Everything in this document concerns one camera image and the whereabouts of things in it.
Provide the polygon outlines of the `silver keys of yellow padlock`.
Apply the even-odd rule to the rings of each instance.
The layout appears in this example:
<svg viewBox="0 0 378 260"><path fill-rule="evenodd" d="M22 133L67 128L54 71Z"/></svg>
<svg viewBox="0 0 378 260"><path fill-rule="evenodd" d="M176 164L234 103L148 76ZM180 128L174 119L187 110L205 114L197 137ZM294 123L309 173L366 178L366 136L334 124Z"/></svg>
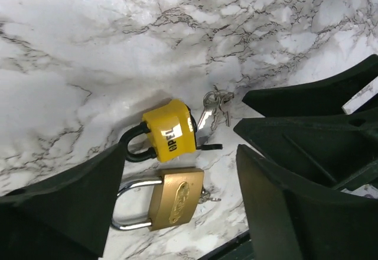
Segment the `silver keys of yellow padlock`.
<svg viewBox="0 0 378 260"><path fill-rule="evenodd" d="M203 111L198 120L198 130L203 129L206 125L208 118L213 118L210 129L215 131L218 124L220 115L223 115L226 121L226 126L230 127L230 106L234 99L234 93L214 88L203 97Z"/></svg>

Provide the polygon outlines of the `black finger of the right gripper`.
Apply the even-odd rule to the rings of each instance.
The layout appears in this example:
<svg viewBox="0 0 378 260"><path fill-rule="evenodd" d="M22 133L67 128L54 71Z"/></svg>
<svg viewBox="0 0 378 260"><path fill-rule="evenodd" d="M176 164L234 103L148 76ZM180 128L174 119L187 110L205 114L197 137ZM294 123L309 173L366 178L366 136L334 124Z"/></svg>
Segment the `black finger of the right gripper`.
<svg viewBox="0 0 378 260"><path fill-rule="evenodd" d="M287 170L332 189L377 179L377 108L352 115L244 118L235 133Z"/></svg>
<svg viewBox="0 0 378 260"><path fill-rule="evenodd" d="M311 83L248 91L242 102L265 117L343 114L342 106L377 77L377 55Z"/></svg>

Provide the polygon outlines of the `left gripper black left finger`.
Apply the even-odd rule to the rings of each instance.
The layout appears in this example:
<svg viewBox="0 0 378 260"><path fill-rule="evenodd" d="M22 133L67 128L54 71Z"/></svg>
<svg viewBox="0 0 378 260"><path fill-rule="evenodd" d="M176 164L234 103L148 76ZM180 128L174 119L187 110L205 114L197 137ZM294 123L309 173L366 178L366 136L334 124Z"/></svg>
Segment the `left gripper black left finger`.
<svg viewBox="0 0 378 260"><path fill-rule="evenodd" d="M1 196L1 259L102 257L124 163L114 145Z"/></svg>

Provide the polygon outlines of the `yellow padlock black shackle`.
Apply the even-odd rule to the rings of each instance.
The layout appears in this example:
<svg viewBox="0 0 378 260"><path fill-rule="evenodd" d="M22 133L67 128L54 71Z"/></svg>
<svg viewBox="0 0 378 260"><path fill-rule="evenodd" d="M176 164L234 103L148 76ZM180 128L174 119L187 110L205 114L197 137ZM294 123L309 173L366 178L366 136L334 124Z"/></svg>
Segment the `yellow padlock black shackle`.
<svg viewBox="0 0 378 260"><path fill-rule="evenodd" d="M173 99L162 107L144 113L142 122L127 130L119 143L125 149L125 160L132 163L154 158L164 163L196 150L223 148L222 144L197 145L196 132L197 124L190 108L183 101ZM152 146L144 152L131 152L128 148L130 141L142 134L147 135Z"/></svg>

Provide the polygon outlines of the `small brass padlock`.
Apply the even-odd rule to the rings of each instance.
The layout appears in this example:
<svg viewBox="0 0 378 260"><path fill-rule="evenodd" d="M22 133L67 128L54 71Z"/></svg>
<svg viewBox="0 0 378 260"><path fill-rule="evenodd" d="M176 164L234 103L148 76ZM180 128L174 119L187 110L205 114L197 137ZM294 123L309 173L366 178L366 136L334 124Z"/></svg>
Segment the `small brass padlock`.
<svg viewBox="0 0 378 260"><path fill-rule="evenodd" d="M203 191L204 171L200 168L168 168L152 177L128 180L120 185L116 195L139 187L154 188L145 221L121 223L111 220L111 227L119 231L148 228L150 231L166 229L188 223L199 204Z"/></svg>

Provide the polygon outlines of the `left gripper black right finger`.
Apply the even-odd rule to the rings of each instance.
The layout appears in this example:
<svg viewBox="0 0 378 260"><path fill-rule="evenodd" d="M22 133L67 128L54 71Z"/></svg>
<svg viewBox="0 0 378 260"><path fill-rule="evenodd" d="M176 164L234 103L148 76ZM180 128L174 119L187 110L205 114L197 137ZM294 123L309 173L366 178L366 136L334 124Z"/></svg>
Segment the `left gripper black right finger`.
<svg viewBox="0 0 378 260"><path fill-rule="evenodd" d="M237 173L256 259L376 259L377 200L321 186L246 145Z"/></svg>

